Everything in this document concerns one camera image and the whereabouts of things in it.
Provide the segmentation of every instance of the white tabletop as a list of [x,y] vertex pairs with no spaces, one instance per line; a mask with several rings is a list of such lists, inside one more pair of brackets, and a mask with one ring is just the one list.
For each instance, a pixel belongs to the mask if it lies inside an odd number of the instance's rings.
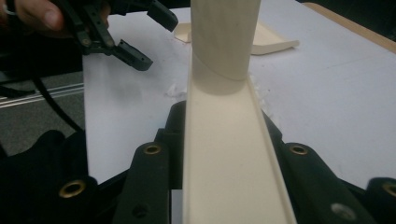
[[[176,9],[190,21],[188,8]],[[262,108],[285,142],[312,147],[340,178],[365,188],[396,178],[396,55],[293,0],[262,1],[259,20],[300,46],[252,56]],[[138,72],[114,57],[84,58],[90,174],[103,182],[129,168],[153,141],[172,104],[184,99],[190,44],[144,13],[111,16],[109,31],[147,54]]]

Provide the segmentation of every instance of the cream plastic part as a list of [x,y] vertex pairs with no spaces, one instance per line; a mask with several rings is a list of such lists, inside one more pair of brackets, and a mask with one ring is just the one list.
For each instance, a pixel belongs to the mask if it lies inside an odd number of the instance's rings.
[[[247,78],[254,29],[251,34],[230,37],[228,29],[238,34],[243,33],[240,30],[244,26],[207,21],[219,10],[227,15],[224,21],[255,27],[257,14],[249,12],[241,17],[239,7],[258,7],[259,3],[191,1],[193,43],[199,44],[192,46],[187,99],[184,224],[295,223],[271,138]],[[217,41],[204,41],[212,35]],[[227,45],[216,46],[220,40]]]
[[248,62],[261,0],[191,1],[195,55],[215,73],[234,80],[248,76]]
[[262,55],[277,52],[283,49],[296,47],[299,44],[300,42],[298,40],[287,40],[263,22],[258,22],[251,54]]
[[[175,38],[185,43],[190,43],[191,24],[188,22],[180,23],[175,29]],[[250,53],[253,55],[263,55],[297,47],[299,44],[300,42],[298,40],[288,40],[271,29],[265,23],[259,21],[257,22]]]

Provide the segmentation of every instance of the black cable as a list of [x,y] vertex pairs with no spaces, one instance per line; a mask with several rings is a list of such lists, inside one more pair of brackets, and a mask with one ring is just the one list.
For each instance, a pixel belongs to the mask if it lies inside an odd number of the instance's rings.
[[53,100],[50,93],[47,91],[47,88],[44,86],[44,83],[41,81],[39,77],[34,77],[33,83],[35,83],[35,87],[38,91],[43,95],[44,99],[47,101],[49,106],[58,114],[61,119],[64,120],[70,127],[72,127],[76,132],[82,131],[82,129],[61,109],[61,107]]

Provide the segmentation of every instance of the cream cylinder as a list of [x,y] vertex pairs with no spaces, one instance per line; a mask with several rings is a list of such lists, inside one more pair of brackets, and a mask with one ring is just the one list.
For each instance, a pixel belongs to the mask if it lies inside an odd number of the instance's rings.
[[191,0],[192,52],[213,73],[248,76],[261,0]]

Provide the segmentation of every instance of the human hand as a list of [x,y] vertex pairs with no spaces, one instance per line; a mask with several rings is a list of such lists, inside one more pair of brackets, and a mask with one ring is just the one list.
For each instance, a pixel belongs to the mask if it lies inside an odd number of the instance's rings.
[[[61,10],[50,0],[14,0],[18,17],[27,29],[37,31],[42,35],[51,37],[70,37],[64,25],[64,16]],[[7,13],[3,9],[6,0],[0,0],[0,16],[7,20]],[[103,22],[107,23],[110,6],[103,1],[100,11]]]

